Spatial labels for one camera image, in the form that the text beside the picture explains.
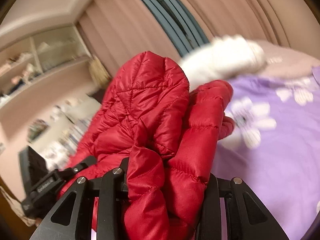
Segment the blue-grey sheer curtain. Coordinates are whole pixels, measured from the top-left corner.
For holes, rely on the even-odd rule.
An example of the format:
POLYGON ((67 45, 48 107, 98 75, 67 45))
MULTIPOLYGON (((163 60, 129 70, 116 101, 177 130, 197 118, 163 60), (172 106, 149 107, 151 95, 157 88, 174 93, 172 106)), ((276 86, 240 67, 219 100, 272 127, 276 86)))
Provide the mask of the blue-grey sheer curtain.
POLYGON ((181 57, 209 43, 194 16, 180 0, 141 0, 181 57))

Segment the purple floral duvet cover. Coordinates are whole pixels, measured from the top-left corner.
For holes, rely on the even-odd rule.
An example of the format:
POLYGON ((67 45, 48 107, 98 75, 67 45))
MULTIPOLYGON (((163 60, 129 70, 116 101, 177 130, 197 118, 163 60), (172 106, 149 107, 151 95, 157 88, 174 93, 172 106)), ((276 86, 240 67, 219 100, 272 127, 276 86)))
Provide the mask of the purple floral duvet cover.
POLYGON ((226 115, 235 122, 218 142, 212 173, 242 178, 290 239, 300 239, 319 212, 319 68, 281 80, 231 79, 226 115))

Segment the plush toys on headboard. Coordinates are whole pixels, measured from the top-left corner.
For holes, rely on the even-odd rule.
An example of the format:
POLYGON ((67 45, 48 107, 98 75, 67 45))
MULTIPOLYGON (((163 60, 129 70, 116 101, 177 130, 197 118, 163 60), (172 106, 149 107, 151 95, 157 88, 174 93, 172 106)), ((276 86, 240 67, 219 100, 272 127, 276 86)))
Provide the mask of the plush toys on headboard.
POLYGON ((64 115, 68 110, 82 103, 79 98, 70 98, 64 100, 60 105, 55 105, 51 111, 50 119, 57 121, 60 116, 64 115))

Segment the yellow hanging fringe cloth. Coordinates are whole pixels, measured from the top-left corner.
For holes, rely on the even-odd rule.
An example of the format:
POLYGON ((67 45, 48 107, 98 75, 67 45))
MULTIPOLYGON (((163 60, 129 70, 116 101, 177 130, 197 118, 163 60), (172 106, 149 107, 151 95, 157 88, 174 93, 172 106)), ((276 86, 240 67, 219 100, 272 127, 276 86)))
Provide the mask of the yellow hanging fringe cloth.
POLYGON ((95 85, 100 89, 106 89, 112 77, 95 55, 90 60, 88 69, 95 85))

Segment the pink curtain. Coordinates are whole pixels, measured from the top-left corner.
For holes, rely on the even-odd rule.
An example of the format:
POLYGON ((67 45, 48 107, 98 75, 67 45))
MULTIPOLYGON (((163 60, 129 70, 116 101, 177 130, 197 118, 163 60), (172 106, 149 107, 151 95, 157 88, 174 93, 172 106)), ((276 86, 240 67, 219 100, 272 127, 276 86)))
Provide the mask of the pink curtain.
POLYGON ((89 51, 111 76, 135 55, 151 51, 181 58, 161 25, 141 0, 92 0, 77 27, 89 51))
POLYGON ((180 0, 208 38, 239 34, 311 54, 318 22, 303 0, 180 0))

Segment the white wall shelf unit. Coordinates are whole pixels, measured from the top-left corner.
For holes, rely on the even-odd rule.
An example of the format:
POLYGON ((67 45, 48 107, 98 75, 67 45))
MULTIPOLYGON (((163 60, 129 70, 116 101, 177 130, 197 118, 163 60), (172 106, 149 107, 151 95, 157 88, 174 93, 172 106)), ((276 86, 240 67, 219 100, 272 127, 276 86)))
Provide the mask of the white wall shelf unit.
POLYGON ((1 48, 1 107, 56 68, 91 58, 74 25, 20 38, 1 48))

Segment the pink left curtain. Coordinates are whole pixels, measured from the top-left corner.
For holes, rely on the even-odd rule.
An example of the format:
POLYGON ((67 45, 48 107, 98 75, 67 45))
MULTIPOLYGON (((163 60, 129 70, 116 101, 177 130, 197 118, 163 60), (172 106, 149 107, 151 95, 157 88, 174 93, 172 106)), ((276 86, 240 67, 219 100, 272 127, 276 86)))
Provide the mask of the pink left curtain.
POLYGON ((151 51, 181 58, 161 25, 141 0, 92 0, 77 27, 89 51, 111 76, 135 55, 151 51))

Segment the pink right curtain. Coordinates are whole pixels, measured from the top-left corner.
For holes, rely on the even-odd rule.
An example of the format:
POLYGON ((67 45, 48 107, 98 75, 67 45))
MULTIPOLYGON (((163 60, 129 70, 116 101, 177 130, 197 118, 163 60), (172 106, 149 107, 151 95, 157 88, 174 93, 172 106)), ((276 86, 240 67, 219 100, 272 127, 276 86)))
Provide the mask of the pink right curtain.
POLYGON ((239 34, 311 54, 318 22, 303 0, 180 0, 208 38, 239 34))

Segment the beige pillow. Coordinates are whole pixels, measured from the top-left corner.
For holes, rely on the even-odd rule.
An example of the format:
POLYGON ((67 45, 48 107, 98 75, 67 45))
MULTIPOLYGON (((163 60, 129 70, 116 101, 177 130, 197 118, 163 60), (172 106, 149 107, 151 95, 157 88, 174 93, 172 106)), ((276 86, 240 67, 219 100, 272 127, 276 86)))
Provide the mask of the beige pillow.
POLYGON ((86 96, 76 106, 71 107, 65 112, 65 116, 76 123, 79 120, 92 118, 100 109, 101 104, 95 98, 86 96))

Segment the grey bed blanket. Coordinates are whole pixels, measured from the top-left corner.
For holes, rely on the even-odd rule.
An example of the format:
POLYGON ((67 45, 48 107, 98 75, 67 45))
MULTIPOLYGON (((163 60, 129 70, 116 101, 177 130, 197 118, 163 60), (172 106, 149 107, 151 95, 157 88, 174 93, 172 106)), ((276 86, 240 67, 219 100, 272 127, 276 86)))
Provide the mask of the grey bed blanket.
POLYGON ((256 74, 262 77, 280 79, 297 79, 312 74, 313 67, 319 67, 319 60, 291 48, 274 45, 270 42, 257 40, 263 49, 267 65, 256 74))

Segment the plaid grey blanket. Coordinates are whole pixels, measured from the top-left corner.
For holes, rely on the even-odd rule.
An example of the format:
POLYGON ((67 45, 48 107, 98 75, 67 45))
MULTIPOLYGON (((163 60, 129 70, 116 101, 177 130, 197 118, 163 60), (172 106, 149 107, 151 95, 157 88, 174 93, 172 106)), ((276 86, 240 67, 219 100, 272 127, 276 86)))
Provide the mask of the plaid grey blanket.
POLYGON ((66 156, 74 155, 81 138, 91 123, 91 119, 79 119, 72 123, 68 118, 61 117, 42 136, 40 140, 41 153, 48 154, 51 150, 54 153, 65 154, 66 156))

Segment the red quilted down jacket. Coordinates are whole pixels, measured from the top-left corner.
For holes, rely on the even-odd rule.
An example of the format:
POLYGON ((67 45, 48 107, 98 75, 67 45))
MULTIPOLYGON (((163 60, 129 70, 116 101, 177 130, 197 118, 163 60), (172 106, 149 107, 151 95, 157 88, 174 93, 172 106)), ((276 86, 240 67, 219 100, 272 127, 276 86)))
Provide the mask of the red quilted down jacket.
POLYGON ((175 61, 140 53, 118 70, 67 166, 92 155, 81 175, 94 179, 128 158, 129 239, 193 239, 217 142, 234 129, 232 95, 223 80, 192 91, 175 61))

